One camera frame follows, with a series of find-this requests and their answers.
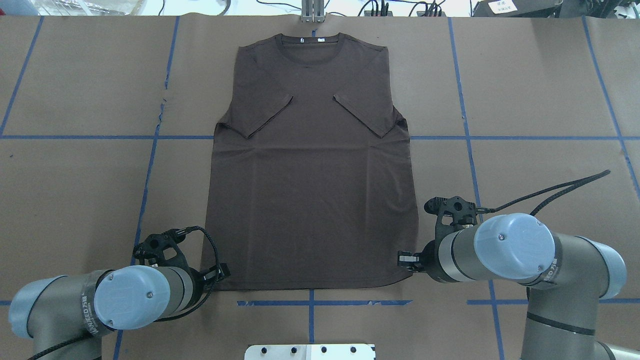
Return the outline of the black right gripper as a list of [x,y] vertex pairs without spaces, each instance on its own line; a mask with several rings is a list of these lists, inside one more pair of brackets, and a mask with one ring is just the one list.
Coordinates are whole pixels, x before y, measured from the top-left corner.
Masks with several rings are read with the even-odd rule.
[[440,271],[438,250],[439,242],[437,240],[430,241],[422,251],[417,253],[399,250],[397,252],[397,265],[408,269],[410,272],[437,275]]

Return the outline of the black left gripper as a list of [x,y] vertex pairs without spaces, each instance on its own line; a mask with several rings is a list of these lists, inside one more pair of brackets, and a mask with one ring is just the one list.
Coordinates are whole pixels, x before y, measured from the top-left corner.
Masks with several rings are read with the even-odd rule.
[[201,296],[212,290],[221,281],[226,280],[231,272],[228,265],[222,262],[201,271],[190,268],[190,275],[193,278],[194,294]]

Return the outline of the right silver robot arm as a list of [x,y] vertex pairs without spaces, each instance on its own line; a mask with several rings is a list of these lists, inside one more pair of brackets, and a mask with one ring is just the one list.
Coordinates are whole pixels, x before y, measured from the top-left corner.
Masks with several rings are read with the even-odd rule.
[[399,251],[399,266],[441,283],[505,280],[526,287],[521,360],[637,360],[596,338],[598,307],[627,282],[622,256],[607,244],[551,231],[513,213],[455,230],[420,253]]

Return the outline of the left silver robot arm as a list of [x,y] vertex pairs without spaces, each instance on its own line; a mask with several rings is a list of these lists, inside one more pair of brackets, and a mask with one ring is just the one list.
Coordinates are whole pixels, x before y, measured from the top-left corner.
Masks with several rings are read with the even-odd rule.
[[10,301],[13,333],[33,341],[33,360],[100,360],[103,337],[194,312],[230,271],[130,265],[33,281]]

